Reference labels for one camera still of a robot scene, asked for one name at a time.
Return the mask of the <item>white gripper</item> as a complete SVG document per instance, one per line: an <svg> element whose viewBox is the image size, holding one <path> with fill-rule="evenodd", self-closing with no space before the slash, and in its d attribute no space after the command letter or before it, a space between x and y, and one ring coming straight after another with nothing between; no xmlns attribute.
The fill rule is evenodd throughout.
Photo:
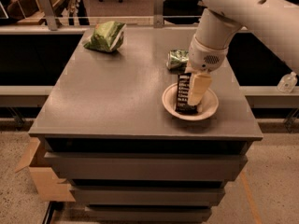
<svg viewBox="0 0 299 224"><path fill-rule="evenodd" d="M189 60L185 73L192 74L188 93L188 105L198 105L208 90L212 78L208 74L218 69L226 58L228 49L211 49L201 44L196 36L189 46Z"/></svg>

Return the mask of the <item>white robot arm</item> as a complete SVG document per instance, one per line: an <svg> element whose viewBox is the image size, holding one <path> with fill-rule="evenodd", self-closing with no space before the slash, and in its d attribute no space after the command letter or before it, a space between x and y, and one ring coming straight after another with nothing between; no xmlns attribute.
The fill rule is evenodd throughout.
<svg viewBox="0 0 299 224"><path fill-rule="evenodd" d="M202 0L205 9L189 47L188 104L198 105L234 35L252 32L294 72L299 72L299 6L286 0Z"/></svg>

